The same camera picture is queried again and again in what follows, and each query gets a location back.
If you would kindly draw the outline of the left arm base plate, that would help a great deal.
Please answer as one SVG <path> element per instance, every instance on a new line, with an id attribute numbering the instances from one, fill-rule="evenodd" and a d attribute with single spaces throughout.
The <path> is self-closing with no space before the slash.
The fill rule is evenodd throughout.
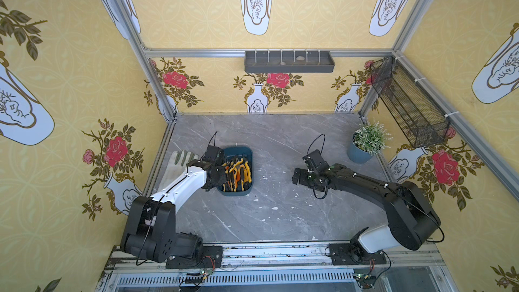
<path id="1" fill-rule="evenodd" d="M 175 256 L 166 262 L 167 269 L 217 269 L 222 265 L 223 246 L 203 245 L 193 257 Z"/>

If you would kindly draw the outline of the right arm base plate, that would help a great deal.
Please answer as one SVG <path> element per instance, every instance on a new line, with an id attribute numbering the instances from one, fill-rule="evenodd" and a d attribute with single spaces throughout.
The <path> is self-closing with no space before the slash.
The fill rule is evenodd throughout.
<path id="1" fill-rule="evenodd" d="M 387 259 L 382 251 L 369 254 L 358 244 L 333 243 L 328 246 L 327 250 L 326 255 L 332 260 L 334 266 L 387 264 Z"/>

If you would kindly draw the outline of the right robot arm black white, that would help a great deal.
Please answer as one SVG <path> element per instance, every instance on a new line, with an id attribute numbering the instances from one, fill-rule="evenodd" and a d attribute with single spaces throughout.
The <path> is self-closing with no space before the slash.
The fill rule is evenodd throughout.
<path id="1" fill-rule="evenodd" d="M 324 194 L 331 190 L 351 193 L 381 208 L 387 223 L 362 229 L 351 240 L 365 254 L 398 246 L 416 251 L 441 228 L 439 216 L 413 182 L 380 181 L 341 164 L 320 172 L 297 168 L 292 182 Z"/>

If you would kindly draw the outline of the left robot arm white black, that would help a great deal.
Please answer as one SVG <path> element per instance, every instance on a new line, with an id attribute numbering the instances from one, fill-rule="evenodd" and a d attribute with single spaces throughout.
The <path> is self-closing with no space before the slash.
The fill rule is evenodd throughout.
<path id="1" fill-rule="evenodd" d="M 165 262 L 170 257 L 199 261 L 203 239 L 177 232 L 177 213 L 198 190 L 210 190 L 226 182 L 224 161 L 193 160 L 168 186 L 150 197 L 138 197 L 132 205 L 120 247 L 145 261 Z"/>

